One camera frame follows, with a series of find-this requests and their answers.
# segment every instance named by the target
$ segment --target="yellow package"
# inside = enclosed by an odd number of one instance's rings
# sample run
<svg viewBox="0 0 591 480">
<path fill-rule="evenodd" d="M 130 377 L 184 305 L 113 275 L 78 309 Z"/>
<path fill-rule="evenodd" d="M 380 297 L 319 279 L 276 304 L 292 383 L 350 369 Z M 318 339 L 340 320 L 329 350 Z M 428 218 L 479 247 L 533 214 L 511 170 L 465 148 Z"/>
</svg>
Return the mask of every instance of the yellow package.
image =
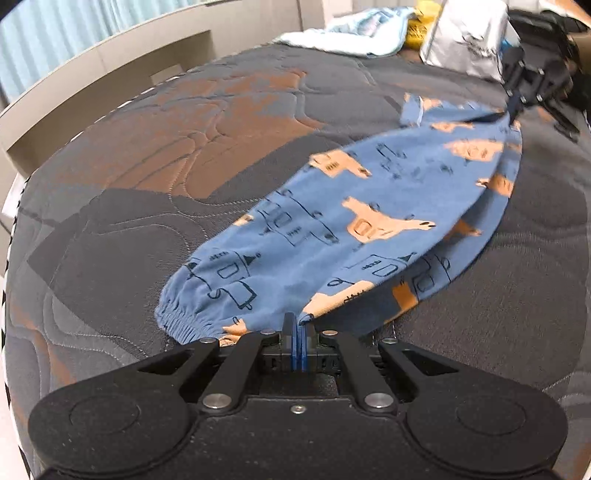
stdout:
<svg viewBox="0 0 591 480">
<path fill-rule="evenodd" d="M 408 20 L 408 30 L 404 45 L 419 50 L 425 36 L 439 16 L 441 5 L 433 0 L 418 0 L 415 7 L 416 18 Z"/>
</svg>

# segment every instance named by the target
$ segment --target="curtain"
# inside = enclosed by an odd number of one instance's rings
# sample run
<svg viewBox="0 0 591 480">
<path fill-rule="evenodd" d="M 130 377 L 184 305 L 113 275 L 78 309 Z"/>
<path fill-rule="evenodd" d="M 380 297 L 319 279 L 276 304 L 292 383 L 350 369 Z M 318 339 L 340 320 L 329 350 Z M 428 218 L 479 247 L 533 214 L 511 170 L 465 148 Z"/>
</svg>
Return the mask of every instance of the curtain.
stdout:
<svg viewBox="0 0 591 480">
<path fill-rule="evenodd" d="M 203 0 L 23 0 L 0 22 L 0 86 L 9 102 L 94 44 Z"/>
</svg>

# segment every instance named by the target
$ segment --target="folded garment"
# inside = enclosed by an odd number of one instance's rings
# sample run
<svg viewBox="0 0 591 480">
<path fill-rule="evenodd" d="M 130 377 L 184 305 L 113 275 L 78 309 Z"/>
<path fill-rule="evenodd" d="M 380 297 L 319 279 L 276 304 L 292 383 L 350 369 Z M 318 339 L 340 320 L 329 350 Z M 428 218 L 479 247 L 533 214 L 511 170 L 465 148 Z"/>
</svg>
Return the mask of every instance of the folded garment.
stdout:
<svg viewBox="0 0 591 480">
<path fill-rule="evenodd" d="M 164 287 L 158 324 L 225 345 L 293 312 L 363 334 L 457 277 L 501 220 L 521 136 L 508 115 L 410 95 L 401 122 L 413 127 L 312 155 L 201 245 Z"/>
<path fill-rule="evenodd" d="M 414 12 L 412 7 L 371 8 L 335 18 L 324 30 L 284 33 L 273 42 L 360 57 L 393 55 L 404 44 Z"/>
</svg>

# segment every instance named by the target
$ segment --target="white bag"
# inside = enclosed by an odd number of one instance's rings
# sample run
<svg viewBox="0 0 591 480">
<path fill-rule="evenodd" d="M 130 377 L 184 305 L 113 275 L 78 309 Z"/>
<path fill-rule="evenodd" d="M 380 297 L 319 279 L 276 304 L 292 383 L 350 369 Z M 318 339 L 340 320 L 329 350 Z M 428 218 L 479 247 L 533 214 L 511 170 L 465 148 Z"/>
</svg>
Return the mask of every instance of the white bag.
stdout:
<svg viewBox="0 0 591 480">
<path fill-rule="evenodd" d="M 500 82 L 499 52 L 508 22 L 503 0 L 447 0 L 423 42 L 421 59 Z"/>
</svg>

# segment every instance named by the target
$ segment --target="quilted mattress cover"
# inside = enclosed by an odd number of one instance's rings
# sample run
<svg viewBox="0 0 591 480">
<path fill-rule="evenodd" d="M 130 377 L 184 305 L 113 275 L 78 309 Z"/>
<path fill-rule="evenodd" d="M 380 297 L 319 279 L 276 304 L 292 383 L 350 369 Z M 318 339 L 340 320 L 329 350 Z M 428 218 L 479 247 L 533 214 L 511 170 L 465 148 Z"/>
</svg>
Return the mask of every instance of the quilted mattress cover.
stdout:
<svg viewBox="0 0 591 480">
<path fill-rule="evenodd" d="M 397 128 L 405 92 L 505 104 L 497 84 L 404 56 L 264 46 L 142 93 L 32 175 L 2 326 L 7 394 L 32 475 L 42 470 L 27 435 L 35 403 L 173 348 L 154 308 L 187 256 L 310 154 Z M 365 341 L 396 336 L 544 390 L 570 422 L 556 469 L 580 479 L 591 456 L 591 138 L 570 142 L 538 110 L 521 125 L 519 176 L 489 245 L 450 286 Z"/>
</svg>

